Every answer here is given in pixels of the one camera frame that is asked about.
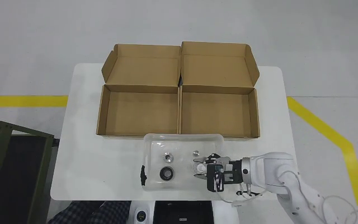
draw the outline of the plaid shirt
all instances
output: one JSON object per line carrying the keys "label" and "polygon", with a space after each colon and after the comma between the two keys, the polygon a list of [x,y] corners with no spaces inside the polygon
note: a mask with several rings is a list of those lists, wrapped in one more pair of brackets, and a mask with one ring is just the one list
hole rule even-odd
{"label": "plaid shirt", "polygon": [[131,201],[73,201],[48,224],[125,224]]}

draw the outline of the clear plastic tray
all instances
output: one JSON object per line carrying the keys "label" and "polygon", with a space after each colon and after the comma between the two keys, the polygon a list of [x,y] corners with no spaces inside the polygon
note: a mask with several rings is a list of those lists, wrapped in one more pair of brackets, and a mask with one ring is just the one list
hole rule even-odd
{"label": "clear plastic tray", "polygon": [[[147,180],[144,190],[203,190],[206,180],[194,177],[194,158],[208,157],[211,153],[222,153],[224,138],[220,134],[147,134],[144,137],[144,161]],[[173,161],[164,160],[165,153],[171,153]],[[174,171],[169,181],[159,173],[165,166]]]}

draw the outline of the cable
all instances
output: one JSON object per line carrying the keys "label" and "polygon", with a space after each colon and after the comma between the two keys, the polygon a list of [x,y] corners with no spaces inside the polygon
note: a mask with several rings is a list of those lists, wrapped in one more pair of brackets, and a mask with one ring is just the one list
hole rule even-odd
{"label": "cable", "polygon": [[216,194],[219,196],[219,198],[223,201],[223,202],[226,202],[226,203],[229,203],[231,204],[233,207],[236,207],[239,203],[246,203],[246,202],[250,202],[252,200],[254,200],[255,198],[258,198],[259,196],[262,196],[265,192],[267,192],[266,190],[264,190],[263,192],[261,193],[254,193],[254,192],[251,192],[252,194],[257,194],[255,195],[254,197],[251,197],[251,198],[246,198],[245,200],[234,200],[234,201],[231,201],[231,200],[225,200],[224,198],[222,198],[222,196],[219,194],[217,188],[216,188],[216,184],[217,184],[217,181],[218,179],[214,178],[214,188],[215,188],[215,192]]}
{"label": "cable", "polygon": [[[309,208],[309,207],[310,207],[310,206],[309,206],[310,203],[309,203],[308,199],[306,198],[306,196],[305,196],[305,195],[303,194],[303,192],[302,192],[302,189],[301,189],[301,181],[300,181],[298,175],[297,175],[295,172],[293,172],[293,171],[291,171],[291,170],[286,170],[286,171],[284,171],[280,176],[277,177],[277,180],[278,180],[279,182],[281,182],[281,181],[280,181],[280,178],[281,178],[284,174],[286,174],[286,173],[288,173],[288,172],[290,172],[290,173],[292,173],[293,175],[295,175],[295,177],[296,177],[296,179],[297,179],[297,182],[298,182],[299,190],[300,190],[300,192],[301,192],[303,198],[305,199],[305,201],[306,201],[306,203],[307,203],[307,206],[308,206],[308,208]],[[342,200],[345,201],[349,206],[351,206],[352,209],[353,209],[353,211],[346,217],[346,219],[345,219],[345,224],[347,223],[348,218],[349,218],[352,214],[355,214],[355,217],[356,217],[355,220],[354,220],[354,222],[353,222],[353,224],[357,223],[357,220],[358,220],[358,214],[357,214],[357,213],[358,213],[358,210],[356,210],[356,209],[354,208],[354,206],[353,206],[349,201],[347,201],[345,198],[342,198],[342,197],[337,196],[337,195],[330,195],[330,196],[325,197],[324,200],[323,200],[323,202],[322,202],[322,215],[323,215],[323,219],[320,218],[320,216],[319,216],[315,211],[312,210],[312,211],[314,212],[314,214],[315,214],[324,224],[328,224],[328,223],[327,223],[327,220],[326,220],[326,216],[325,216],[325,214],[324,214],[324,209],[323,209],[323,208],[324,208],[324,203],[326,202],[326,200],[327,200],[328,198],[339,198],[339,199],[342,199]]]}
{"label": "cable", "polygon": [[355,215],[357,216],[357,213],[358,213],[358,210],[354,210],[353,212],[351,212],[351,213],[346,217],[345,224],[347,224],[347,220],[348,220],[348,218],[349,218],[352,214],[355,214]]}
{"label": "cable", "polygon": [[323,213],[324,221],[325,221],[326,223],[327,223],[327,220],[326,220],[326,216],[325,216],[325,214],[324,214],[323,206],[324,206],[324,203],[326,202],[326,200],[327,200],[328,198],[339,198],[340,200],[343,200],[343,201],[345,201],[347,204],[349,204],[349,205],[352,207],[353,211],[352,211],[349,215],[347,215],[347,217],[346,217],[346,219],[345,219],[345,224],[347,223],[348,218],[349,218],[352,214],[355,214],[355,217],[356,217],[356,218],[354,219],[354,222],[353,222],[353,223],[357,223],[357,220],[358,220],[357,210],[354,208],[354,206],[353,206],[349,201],[347,201],[347,199],[342,198],[342,197],[337,196],[337,195],[327,196],[327,197],[324,198],[324,200],[323,200],[323,202],[322,202],[322,213]]}

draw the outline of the cardboard box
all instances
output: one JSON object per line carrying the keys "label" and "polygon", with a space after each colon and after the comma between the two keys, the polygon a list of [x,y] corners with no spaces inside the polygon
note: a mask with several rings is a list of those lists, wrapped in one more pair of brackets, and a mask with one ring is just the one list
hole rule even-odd
{"label": "cardboard box", "polygon": [[249,45],[183,42],[181,60],[180,133],[260,136]]}
{"label": "cardboard box", "polygon": [[180,63],[180,46],[115,45],[102,68],[96,133],[179,133]]}

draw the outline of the yellow floor line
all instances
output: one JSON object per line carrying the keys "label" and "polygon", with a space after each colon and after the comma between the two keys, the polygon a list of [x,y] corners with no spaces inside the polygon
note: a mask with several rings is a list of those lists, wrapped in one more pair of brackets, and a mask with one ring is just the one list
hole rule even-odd
{"label": "yellow floor line", "polygon": [[353,193],[356,199],[356,203],[358,205],[358,160],[353,148],[353,144],[345,137],[340,135],[338,132],[336,132],[324,121],[319,119],[308,109],[306,109],[304,106],[299,104],[292,97],[287,97],[287,103],[289,109],[291,109],[294,113],[296,113],[299,117],[305,120],[308,124],[310,124],[313,128],[323,134],[326,138],[328,138],[331,142],[333,142],[342,150],[348,175],[351,180]]}
{"label": "yellow floor line", "polygon": [[0,107],[64,107],[68,96],[0,96]]}

